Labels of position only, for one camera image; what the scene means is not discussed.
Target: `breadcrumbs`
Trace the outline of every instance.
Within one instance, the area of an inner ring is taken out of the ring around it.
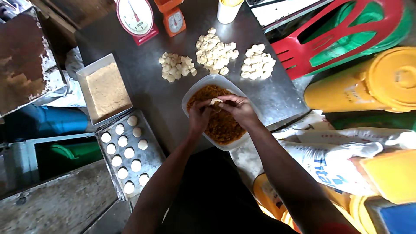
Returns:
[[[232,93],[226,89],[220,88],[216,85],[207,85],[198,90],[188,101],[187,110],[192,107],[195,101],[203,102],[218,96],[231,95]],[[225,103],[232,105],[234,102],[226,101]],[[233,118],[233,116],[222,110],[218,113],[211,112],[208,127],[205,134],[209,136],[217,144],[230,144],[233,141],[240,139],[246,130],[244,130]]]

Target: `stainless steel table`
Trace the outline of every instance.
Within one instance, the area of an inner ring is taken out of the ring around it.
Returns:
[[[162,14],[153,0],[149,2],[160,32],[141,46],[137,46],[123,29],[115,12],[86,26],[75,36],[85,65],[114,53],[133,106],[143,111],[165,151],[172,152],[188,132],[188,118],[182,111],[181,101],[189,88],[208,74],[208,70],[196,62],[195,44],[210,27],[217,29],[216,34],[221,41],[237,43],[240,56],[235,62],[230,62],[230,73],[226,77],[258,107],[264,125],[307,111],[246,3],[243,3],[232,23],[222,25],[216,17],[217,0],[186,0],[180,8],[187,28],[175,37],[169,37],[163,26]],[[271,53],[278,61],[272,76],[266,80],[243,79],[240,69],[245,51],[259,43],[264,43],[265,52]],[[189,56],[195,63],[197,75],[182,77],[173,83],[163,79],[158,58],[164,52]],[[212,144],[203,138],[196,152],[209,147]]]

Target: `person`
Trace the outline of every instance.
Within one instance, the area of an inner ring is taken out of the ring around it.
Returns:
[[[235,107],[219,106],[248,131],[267,178],[302,233],[359,233],[274,139],[248,98],[218,98],[235,102]],[[211,148],[190,156],[207,128],[210,101],[195,103],[189,110],[188,136],[143,188],[124,234],[297,233],[261,212],[227,152]]]

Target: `orange kitchen scale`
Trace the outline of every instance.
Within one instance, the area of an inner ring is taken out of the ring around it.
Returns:
[[[185,19],[178,5],[183,0],[154,0],[159,11],[163,14],[163,24],[170,37],[186,29]]]
[[[141,45],[159,33],[147,0],[117,0],[117,17],[123,28]]]

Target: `white cup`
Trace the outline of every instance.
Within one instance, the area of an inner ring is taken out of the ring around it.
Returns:
[[[231,23],[237,16],[238,10],[240,9],[241,4],[243,4],[243,2],[244,1],[242,1],[237,6],[229,7],[229,6],[222,4],[220,1],[218,1],[218,12],[217,12],[218,21],[222,24]]]

